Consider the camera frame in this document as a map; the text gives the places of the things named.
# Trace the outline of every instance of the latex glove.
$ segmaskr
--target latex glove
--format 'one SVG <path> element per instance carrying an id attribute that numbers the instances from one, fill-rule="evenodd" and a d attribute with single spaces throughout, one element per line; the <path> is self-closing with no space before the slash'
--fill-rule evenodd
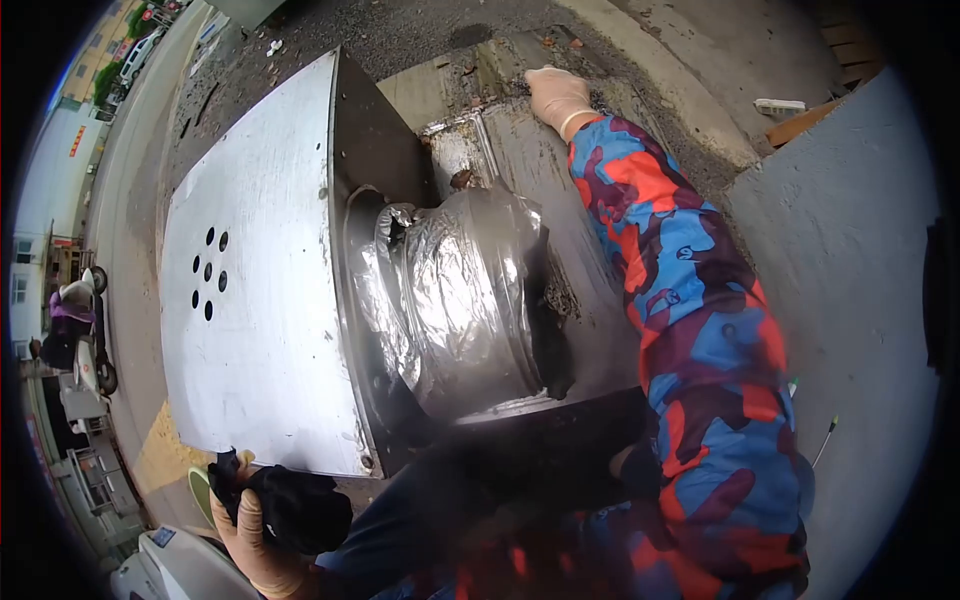
<path id="1" fill-rule="evenodd" d="M 237 454 L 237 458 L 241 463 L 241 478 L 249 477 L 252 473 L 249 468 L 253 460 L 252 452 L 244 450 Z M 260 593 L 271 599 L 291 598 L 298 591 L 300 593 L 296 593 L 296 598 L 315 595 L 305 593 L 307 588 L 312 588 L 306 582 L 313 583 L 315 578 L 308 577 L 307 565 L 300 560 L 300 556 L 264 543 L 263 510 L 253 490 L 243 490 L 240 496 L 235 527 L 213 490 L 210 491 L 210 509 L 230 557 Z"/>
<path id="2" fill-rule="evenodd" d="M 538 118 L 557 130 L 564 142 L 587 122 L 600 116 L 590 108 L 587 81 L 549 64 L 523 74 L 530 85 L 530 104 Z"/>

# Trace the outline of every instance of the white car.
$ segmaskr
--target white car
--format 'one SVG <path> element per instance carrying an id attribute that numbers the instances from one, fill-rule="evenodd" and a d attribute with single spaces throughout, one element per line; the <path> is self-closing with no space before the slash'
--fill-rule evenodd
<path id="1" fill-rule="evenodd" d="M 160 38 L 165 33 L 165 28 L 157 27 L 148 36 L 133 45 L 130 53 L 127 54 L 127 60 L 120 69 L 120 85 L 130 86 L 136 79 L 137 74 L 140 73 L 140 69 L 143 68 L 143 63 L 147 61 L 147 57 L 154 51 L 156 45 L 160 43 Z"/>

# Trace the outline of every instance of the electric scooter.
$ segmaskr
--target electric scooter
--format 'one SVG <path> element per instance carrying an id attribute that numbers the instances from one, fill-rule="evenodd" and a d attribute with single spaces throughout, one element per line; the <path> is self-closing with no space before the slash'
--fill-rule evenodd
<path id="1" fill-rule="evenodd" d="M 94 394 L 110 396 L 116 392 L 119 381 L 116 368 L 107 356 L 107 336 L 104 328 L 104 301 L 107 290 L 107 272 L 102 267 L 84 269 L 80 280 L 60 289 L 63 301 L 92 305 L 94 321 L 92 335 L 83 335 L 77 342 L 73 362 L 73 378 Z"/>

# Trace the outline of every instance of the camouflage sleeve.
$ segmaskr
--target camouflage sleeve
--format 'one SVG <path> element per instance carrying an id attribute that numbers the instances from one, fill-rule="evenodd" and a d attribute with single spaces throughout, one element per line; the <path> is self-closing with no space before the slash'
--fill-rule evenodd
<path id="1" fill-rule="evenodd" d="M 808 568 L 793 408 L 753 270 L 719 212 L 637 125 L 585 125 L 568 166 L 623 276 L 662 469 L 658 507 L 587 516 L 587 541 L 629 553 L 629 581 L 656 597 L 722 596 L 732 581 L 795 596 Z"/>

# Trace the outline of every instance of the black cloth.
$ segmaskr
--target black cloth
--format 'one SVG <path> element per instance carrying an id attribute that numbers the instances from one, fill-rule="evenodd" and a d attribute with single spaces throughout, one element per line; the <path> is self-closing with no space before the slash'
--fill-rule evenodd
<path id="1" fill-rule="evenodd" d="M 235 448 L 218 452 L 217 462 L 206 467 L 210 488 L 234 525 L 240 494 L 249 488 L 256 492 L 263 509 L 263 539 L 267 543 L 316 555 L 337 549 L 347 538 L 353 509 L 349 498 L 333 490 L 337 487 L 333 477 L 277 465 L 264 467 L 247 481 L 238 482 L 239 468 Z"/>
<path id="2" fill-rule="evenodd" d="M 90 332 L 90 324 L 72 317 L 51 319 L 50 335 L 40 345 L 40 359 L 54 369 L 73 370 L 80 336 Z"/>

